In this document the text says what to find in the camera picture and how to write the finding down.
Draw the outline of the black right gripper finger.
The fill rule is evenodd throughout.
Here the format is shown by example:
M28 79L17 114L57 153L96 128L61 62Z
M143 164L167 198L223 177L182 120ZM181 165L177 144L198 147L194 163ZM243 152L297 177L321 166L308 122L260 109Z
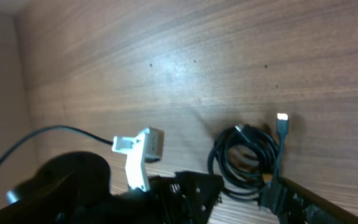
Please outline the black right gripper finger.
M272 179L260 195L259 205L280 223L358 224L358 216L284 177Z

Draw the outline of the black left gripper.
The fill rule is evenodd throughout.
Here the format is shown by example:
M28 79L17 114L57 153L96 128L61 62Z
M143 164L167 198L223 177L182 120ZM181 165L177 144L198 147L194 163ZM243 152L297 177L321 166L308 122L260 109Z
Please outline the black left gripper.
M114 199L121 223L207 223L224 188L220 175L190 171L154 176L149 183L145 192L131 190Z

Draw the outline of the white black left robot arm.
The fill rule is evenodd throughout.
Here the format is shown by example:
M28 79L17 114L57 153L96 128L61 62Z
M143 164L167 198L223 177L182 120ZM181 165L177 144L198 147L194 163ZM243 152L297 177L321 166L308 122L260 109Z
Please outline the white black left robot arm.
M0 209L0 223L207 223L224 188L220 175L186 171L112 195L110 176L95 153L57 156L11 190L17 200Z

